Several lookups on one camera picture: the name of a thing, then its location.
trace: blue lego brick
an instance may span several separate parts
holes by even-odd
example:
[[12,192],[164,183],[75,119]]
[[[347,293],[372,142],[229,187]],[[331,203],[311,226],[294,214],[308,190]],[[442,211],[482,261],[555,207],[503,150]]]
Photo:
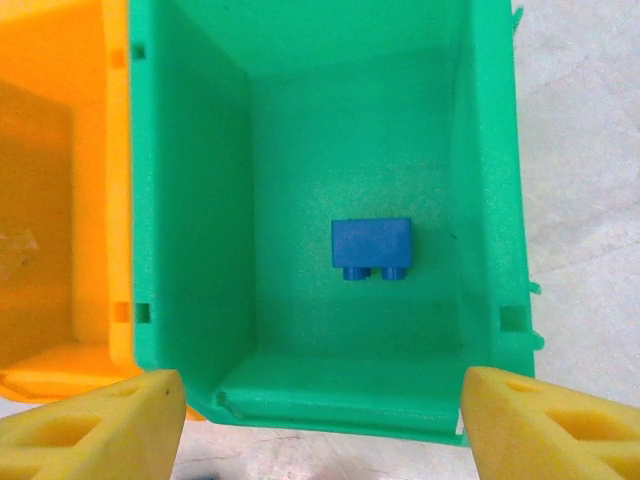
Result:
[[334,220],[333,266],[345,280],[364,280],[380,268],[384,280],[403,280],[413,256],[410,218]]

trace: speckled white surface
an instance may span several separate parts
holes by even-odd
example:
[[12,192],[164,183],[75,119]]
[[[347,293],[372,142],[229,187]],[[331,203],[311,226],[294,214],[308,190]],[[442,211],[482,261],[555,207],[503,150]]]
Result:
[[[516,36],[538,377],[640,407],[640,2],[527,0]],[[23,406],[0,401],[0,415]],[[174,479],[475,479],[470,450],[187,422]]]

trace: white floor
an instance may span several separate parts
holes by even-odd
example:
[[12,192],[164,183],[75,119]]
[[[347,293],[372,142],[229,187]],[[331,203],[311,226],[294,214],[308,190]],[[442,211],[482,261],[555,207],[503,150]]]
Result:
[[[640,1],[526,0],[516,49],[538,377],[640,407]],[[468,449],[188,422],[174,479],[212,476],[477,478]]]

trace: orange plastic bin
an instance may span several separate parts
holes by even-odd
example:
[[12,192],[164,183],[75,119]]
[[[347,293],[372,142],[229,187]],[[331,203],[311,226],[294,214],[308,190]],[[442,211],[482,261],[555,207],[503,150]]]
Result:
[[50,402],[132,356],[125,0],[0,2],[0,395]]

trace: green plastic bin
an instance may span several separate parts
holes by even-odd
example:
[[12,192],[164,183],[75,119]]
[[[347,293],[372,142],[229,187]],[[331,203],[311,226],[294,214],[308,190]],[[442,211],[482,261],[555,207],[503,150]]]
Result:
[[[236,425],[460,444],[533,375],[507,0],[132,0],[136,358]],[[410,217],[403,281],[331,221]]]

